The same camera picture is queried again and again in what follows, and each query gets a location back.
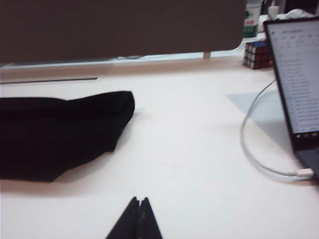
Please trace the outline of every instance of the white desk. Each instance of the white desk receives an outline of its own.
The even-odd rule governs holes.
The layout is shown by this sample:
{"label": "white desk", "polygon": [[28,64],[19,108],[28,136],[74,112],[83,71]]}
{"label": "white desk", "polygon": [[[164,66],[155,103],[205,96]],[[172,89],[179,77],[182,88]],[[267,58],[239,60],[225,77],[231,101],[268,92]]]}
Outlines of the white desk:
{"label": "white desk", "polygon": [[[2,239],[103,239],[133,196],[149,197],[165,239],[317,239],[319,191],[273,180],[239,143],[253,96],[274,78],[242,56],[115,64],[99,81],[2,85],[2,97],[65,99],[131,90],[136,111],[114,153],[55,182],[1,181]],[[247,125],[267,165],[293,158],[275,88]]]}

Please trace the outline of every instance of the cable connector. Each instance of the cable connector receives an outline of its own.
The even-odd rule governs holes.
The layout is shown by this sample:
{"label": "cable connector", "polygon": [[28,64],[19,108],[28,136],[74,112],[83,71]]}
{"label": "cable connector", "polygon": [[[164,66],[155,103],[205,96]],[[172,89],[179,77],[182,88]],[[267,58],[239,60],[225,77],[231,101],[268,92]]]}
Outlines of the cable connector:
{"label": "cable connector", "polygon": [[296,170],[297,177],[309,177],[312,178],[314,176],[314,171],[311,168],[297,169]]}

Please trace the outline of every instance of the white cable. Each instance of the white cable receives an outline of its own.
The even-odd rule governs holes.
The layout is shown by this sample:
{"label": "white cable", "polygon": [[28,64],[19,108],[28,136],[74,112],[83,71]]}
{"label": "white cable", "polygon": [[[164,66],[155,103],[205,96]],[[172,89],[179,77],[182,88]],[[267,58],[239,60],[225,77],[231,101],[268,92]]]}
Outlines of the white cable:
{"label": "white cable", "polygon": [[314,175],[314,172],[310,169],[310,168],[307,168],[307,169],[297,169],[293,172],[283,172],[283,171],[279,171],[279,170],[276,170],[276,169],[273,169],[273,168],[270,168],[264,164],[262,164],[261,162],[259,162],[249,151],[246,143],[245,143],[245,131],[244,131],[244,128],[245,128],[245,125],[246,125],[246,122],[247,122],[247,119],[249,118],[249,116],[251,115],[253,109],[254,109],[254,106],[256,104],[256,101],[258,100],[258,98],[264,93],[264,91],[266,89],[268,89],[276,80],[272,81],[270,84],[268,84],[256,97],[255,99],[253,100],[242,124],[241,124],[241,127],[240,127],[240,143],[241,143],[241,146],[244,150],[244,153],[246,154],[247,158],[257,167],[260,167],[264,170],[267,170],[271,173],[274,173],[274,174],[277,174],[277,175],[283,175],[283,176],[288,176],[288,177],[291,177],[295,180],[300,180],[300,179],[310,179],[312,178],[312,176]]}

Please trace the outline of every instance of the rubik's cube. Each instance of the rubik's cube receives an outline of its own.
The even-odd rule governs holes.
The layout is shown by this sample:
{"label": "rubik's cube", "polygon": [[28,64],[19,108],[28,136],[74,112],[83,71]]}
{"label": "rubik's cube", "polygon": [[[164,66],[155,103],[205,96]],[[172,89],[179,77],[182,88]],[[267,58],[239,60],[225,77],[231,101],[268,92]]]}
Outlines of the rubik's cube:
{"label": "rubik's cube", "polygon": [[268,43],[266,41],[247,42],[245,46],[244,65],[251,69],[273,66]]}

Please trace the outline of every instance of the laptop display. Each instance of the laptop display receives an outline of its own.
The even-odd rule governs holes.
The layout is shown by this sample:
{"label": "laptop display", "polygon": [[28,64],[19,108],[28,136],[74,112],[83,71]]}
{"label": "laptop display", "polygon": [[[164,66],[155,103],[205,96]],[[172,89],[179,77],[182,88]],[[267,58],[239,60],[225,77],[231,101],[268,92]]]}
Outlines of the laptop display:
{"label": "laptop display", "polygon": [[318,137],[319,20],[268,24],[267,31],[291,133]]}

